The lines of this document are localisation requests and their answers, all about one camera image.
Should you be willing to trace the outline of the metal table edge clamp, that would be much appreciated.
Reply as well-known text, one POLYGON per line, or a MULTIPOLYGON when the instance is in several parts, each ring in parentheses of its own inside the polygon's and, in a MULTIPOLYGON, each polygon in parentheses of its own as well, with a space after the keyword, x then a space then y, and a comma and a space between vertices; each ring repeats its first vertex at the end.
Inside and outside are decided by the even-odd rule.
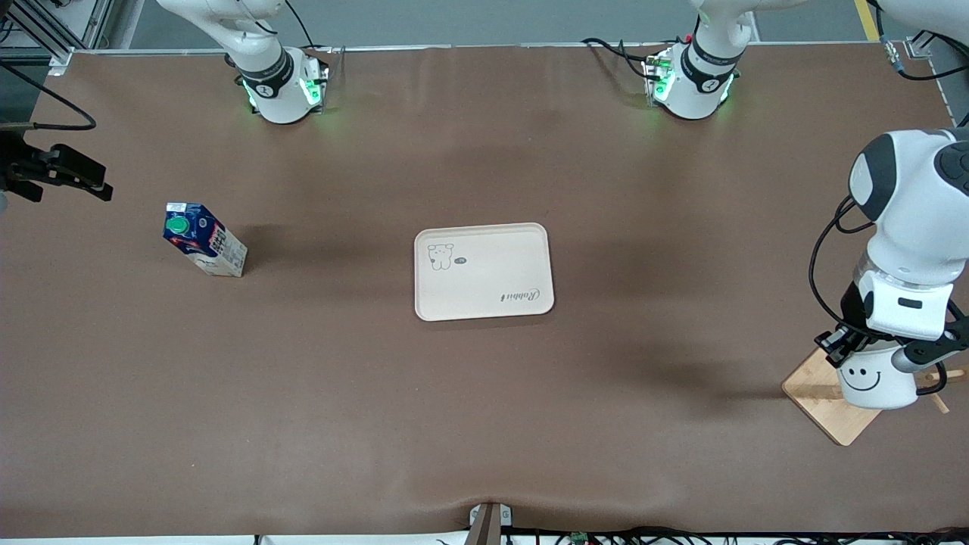
POLYGON ((464 545, 513 545, 509 530, 513 510, 501 503, 480 503, 469 513, 470 528, 464 545))

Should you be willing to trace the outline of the blue milk carton green cap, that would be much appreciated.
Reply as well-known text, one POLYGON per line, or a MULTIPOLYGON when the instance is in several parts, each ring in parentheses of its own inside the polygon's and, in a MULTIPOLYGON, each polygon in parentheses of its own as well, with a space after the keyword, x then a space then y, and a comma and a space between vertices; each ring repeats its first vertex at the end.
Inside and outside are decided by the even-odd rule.
POLYGON ((246 245, 203 204, 167 203, 163 238, 209 276, 242 277, 245 273, 246 245))

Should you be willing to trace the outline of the cream rabbit print tray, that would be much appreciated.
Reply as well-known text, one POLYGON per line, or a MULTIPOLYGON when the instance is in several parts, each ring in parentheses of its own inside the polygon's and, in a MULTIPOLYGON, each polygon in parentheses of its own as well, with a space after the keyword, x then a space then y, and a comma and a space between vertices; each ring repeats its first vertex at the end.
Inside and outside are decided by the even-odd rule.
POLYGON ((539 223, 429 229, 414 238, 414 311, 425 322, 544 315, 554 304, 539 223))

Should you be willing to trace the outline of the aluminium frame profile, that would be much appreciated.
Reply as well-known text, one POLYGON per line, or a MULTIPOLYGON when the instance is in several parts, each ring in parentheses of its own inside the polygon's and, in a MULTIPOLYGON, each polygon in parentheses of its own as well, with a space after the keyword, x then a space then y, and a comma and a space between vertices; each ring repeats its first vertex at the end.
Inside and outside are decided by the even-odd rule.
POLYGON ((62 76, 77 52, 106 48, 117 0, 1 0, 0 60, 62 76))

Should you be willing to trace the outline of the wooden mug rack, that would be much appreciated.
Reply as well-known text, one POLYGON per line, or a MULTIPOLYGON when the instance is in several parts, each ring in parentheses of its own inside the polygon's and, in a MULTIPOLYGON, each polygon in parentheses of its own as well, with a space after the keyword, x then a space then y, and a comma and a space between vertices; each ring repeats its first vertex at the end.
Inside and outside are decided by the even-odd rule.
MULTIPOLYGON (((876 342, 875 347, 889 345, 876 342)), ((936 370, 916 373, 918 387, 931 386, 936 370)), ((814 349, 782 384, 783 392, 834 443, 849 446, 883 412, 866 410, 846 403, 837 380, 837 370, 827 362, 827 354, 814 349)))

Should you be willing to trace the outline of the white smiley mug black handle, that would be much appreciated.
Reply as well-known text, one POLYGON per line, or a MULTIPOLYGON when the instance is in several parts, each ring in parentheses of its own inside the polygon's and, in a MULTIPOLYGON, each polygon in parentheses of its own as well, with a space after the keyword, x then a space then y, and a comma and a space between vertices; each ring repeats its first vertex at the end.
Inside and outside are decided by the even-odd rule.
POLYGON ((920 388, 914 373, 928 365, 914 363, 906 354, 906 347, 868 346, 839 363, 835 375, 845 402, 863 410, 900 410, 925 394, 941 391, 947 385, 944 366, 935 363, 935 382, 920 388))

